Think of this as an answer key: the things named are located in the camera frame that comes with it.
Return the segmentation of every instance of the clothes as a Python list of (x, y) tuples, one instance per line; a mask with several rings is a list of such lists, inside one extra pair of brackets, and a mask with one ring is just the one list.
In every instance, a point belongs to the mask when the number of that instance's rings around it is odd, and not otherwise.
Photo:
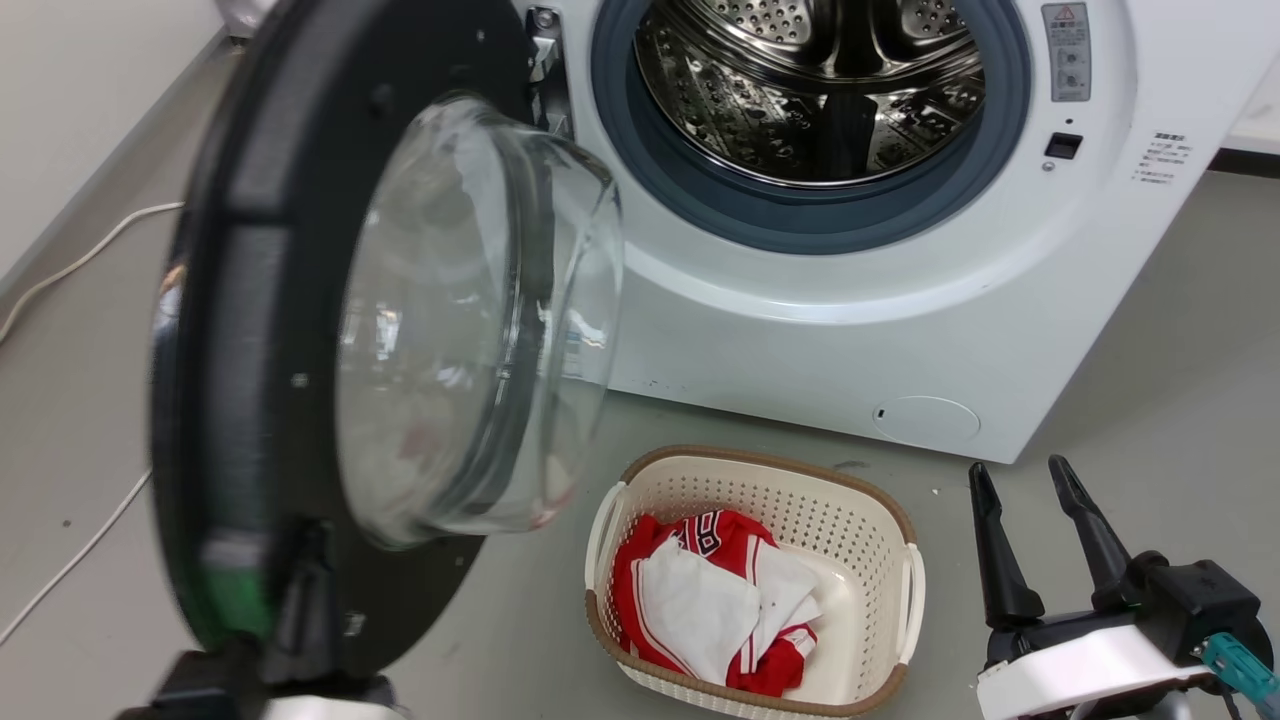
[(755, 520), (728, 510), (662, 525), (645, 515), (618, 548), (622, 646), (668, 670), (781, 696), (817, 646), (817, 578)]

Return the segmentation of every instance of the concrete floor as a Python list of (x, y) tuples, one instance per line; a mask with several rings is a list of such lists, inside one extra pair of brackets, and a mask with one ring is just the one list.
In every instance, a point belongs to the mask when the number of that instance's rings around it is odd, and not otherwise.
[[(192, 77), (29, 278), (128, 211), (183, 196), (230, 67), (224, 58)], [(0, 624), (147, 465), (150, 314), (173, 222), (128, 232), (0, 347)], [(1206, 177), (1023, 461), (996, 469), (1009, 534), (1051, 612), (1087, 607), (1089, 583), (1044, 469), (1050, 452), (1071, 459), (1130, 551), (1212, 557), (1265, 611), (1280, 607), (1276, 228), (1280, 182)], [(390, 669), (403, 702), (431, 720), (712, 717), (634, 685), (582, 618), (580, 557), (600, 495), (639, 455), (687, 442), (856, 468), (893, 495), (919, 529), (929, 598), (908, 685), (879, 717), (979, 717), (970, 685), (986, 629), (966, 460), (618, 395), (572, 509), (532, 536), (490, 541), (436, 626)], [(186, 647), (143, 497), (0, 648), (0, 717), (113, 716), (143, 702)], [(1225, 716), (1213, 701), (1196, 705), (1201, 719)]]

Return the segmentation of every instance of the perforated basket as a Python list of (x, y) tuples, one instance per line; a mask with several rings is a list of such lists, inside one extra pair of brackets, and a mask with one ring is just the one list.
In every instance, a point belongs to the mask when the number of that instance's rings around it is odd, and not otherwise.
[[(823, 616), (804, 683), (782, 698), (672, 673), (618, 644), (609, 592), (613, 556), (636, 519), (663, 523), (730, 509), (763, 523), (819, 578)], [(768, 455), (675, 446), (627, 469), (600, 503), (586, 548), (586, 619), (623, 673), (676, 700), (739, 717), (852, 717), (887, 702), (906, 676), (924, 615), (915, 530), (884, 491), (856, 478)]]

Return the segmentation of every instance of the stainless steel drum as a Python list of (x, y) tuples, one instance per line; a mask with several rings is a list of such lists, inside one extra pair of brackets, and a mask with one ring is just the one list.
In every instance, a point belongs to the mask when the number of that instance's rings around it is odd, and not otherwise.
[(773, 184), (901, 172), (978, 113), (982, 64), (950, 0), (658, 0), (641, 76), (685, 138)]

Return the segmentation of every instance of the white wall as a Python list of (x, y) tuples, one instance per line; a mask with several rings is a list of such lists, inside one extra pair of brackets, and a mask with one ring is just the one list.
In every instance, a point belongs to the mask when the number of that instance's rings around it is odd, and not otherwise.
[(1224, 145), (1280, 155), (1280, 59), (1271, 65)]
[(0, 0), (0, 278), (220, 28), (211, 0)]

